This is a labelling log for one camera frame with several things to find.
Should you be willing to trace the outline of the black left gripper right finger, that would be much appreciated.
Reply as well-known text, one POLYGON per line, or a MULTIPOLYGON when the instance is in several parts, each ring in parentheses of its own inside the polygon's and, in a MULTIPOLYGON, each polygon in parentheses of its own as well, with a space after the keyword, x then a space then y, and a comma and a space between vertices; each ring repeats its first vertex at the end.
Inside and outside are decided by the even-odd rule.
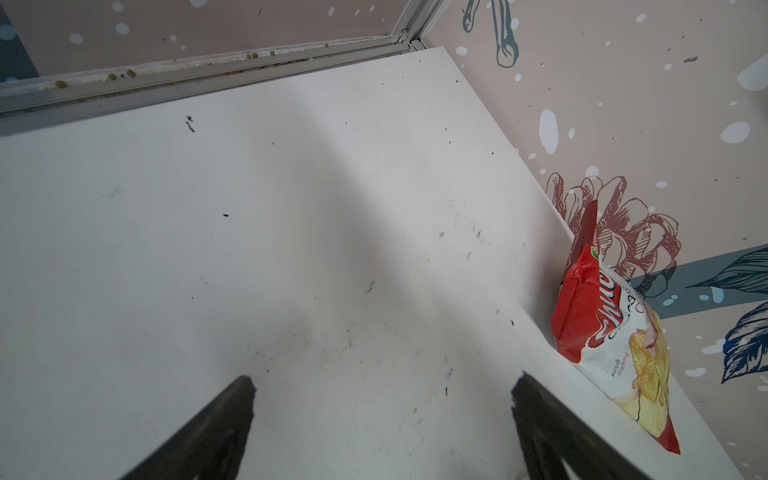
POLYGON ((528 477, 645 479, 532 375, 524 373, 511 390, 512 415, 528 477))

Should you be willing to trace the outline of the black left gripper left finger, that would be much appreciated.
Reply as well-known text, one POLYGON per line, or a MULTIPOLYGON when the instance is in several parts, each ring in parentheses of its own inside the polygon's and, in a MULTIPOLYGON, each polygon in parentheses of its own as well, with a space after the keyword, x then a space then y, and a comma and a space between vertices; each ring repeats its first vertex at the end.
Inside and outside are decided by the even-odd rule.
POLYGON ((239 376, 126 479, 235 479, 245 453, 256 387, 239 376))

